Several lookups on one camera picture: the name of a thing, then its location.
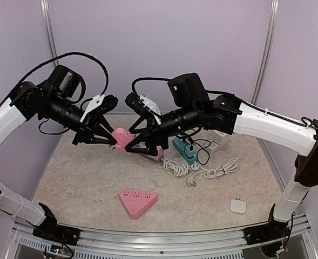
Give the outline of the pink square plug adapter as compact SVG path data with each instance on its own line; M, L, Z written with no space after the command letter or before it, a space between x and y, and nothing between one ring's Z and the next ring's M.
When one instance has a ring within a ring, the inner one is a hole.
M118 149L125 152L125 147L133 139L134 135L124 128L117 128L111 133L112 137L116 139L116 144L112 147L113 150Z

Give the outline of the purple power strip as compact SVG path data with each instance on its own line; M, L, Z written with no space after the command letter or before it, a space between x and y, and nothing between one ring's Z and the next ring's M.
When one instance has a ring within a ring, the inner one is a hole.
M150 160L151 162L161 163L163 161L163 158L164 158L164 150L160 146L158 146L157 152L158 152L158 154L156 156L151 156L151 155L147 155L147 154L139 154L139 155L142 156L143 158Z

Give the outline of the teal power strip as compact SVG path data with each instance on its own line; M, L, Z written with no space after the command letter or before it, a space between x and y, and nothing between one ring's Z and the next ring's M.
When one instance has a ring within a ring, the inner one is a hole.
M179 152L182 158L189 164L192 165L198 162L197 154L192 144L188 144L183 139L174 138L172 141L173 147Z

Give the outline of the teal charger plug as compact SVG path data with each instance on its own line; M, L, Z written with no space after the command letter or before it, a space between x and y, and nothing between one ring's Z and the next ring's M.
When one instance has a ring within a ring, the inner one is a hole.
M196 152L194 150L193 145L187 144L184 147L184 151L183 151L182 157L185 159L185 161L187 163L190 163L190 164L192 164L193 162L195 162L197 160L197 154L196 154Z

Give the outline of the pink triangular power strip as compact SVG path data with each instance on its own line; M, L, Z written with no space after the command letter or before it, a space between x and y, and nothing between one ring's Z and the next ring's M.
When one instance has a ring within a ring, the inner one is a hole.
M132 220L139 218L158 201L156 192L134 189L121 189L118 191L118 197Z

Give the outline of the white cube socket adapter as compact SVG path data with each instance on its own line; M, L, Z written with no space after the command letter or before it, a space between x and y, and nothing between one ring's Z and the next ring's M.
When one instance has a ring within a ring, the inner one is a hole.
M209 142L206 144L207 150L210 154L213 154L221 150L228 141L228 134L219 131L214 131L211 134Z

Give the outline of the white square charger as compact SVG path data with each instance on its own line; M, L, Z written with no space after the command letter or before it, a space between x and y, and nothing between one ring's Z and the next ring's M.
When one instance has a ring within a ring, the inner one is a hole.
M229 204L229 211L233 214L243 215L247 211L247 203L238 198L231 199Z

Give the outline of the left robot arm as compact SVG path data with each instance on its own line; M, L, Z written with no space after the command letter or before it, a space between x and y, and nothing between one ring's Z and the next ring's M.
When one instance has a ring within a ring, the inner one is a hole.
M63 65L56 66L48 79L39 85L23 81L15 86L0 104L0 146L16 129L35 115L39 119L51 119L74 131L74 145L115 145L117 141L111 135L113 129L104 115L117 106L118 98L98 94L90 100L87 108L82 110L71 100L78 86L81 87L80 96L83 97L86 91L84 79ZM39 227L50 240L56 240L62 234L62 229L48 206L32 203L1 182L0 210Z

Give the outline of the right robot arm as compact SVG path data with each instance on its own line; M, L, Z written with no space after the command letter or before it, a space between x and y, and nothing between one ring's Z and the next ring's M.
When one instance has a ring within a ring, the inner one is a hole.
M165 114L159 114L156 103L136 90L126 97L127 106L139 115L130 128L135 138L126 151L155 156L158 147L168 148L169 137L195 128L247 135L295 151L295 173L262 227L266 239L276 238L309 190L318 185L318 120L291 119L222 91L211 100L196 73L168 79L167 85L177 109Z

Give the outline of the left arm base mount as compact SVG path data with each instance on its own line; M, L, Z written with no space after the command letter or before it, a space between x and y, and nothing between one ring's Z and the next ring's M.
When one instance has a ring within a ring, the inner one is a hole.
M51 230L42 230L34 227L32 234L45 240L76 246L80 238L80 232L78 228L57 224Z

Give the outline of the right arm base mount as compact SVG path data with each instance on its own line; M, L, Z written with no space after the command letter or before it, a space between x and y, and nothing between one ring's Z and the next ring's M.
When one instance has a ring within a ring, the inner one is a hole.
M289 233L288 222L283 223L275 220L243 230L247 245L263 243L283 236L287 237Z

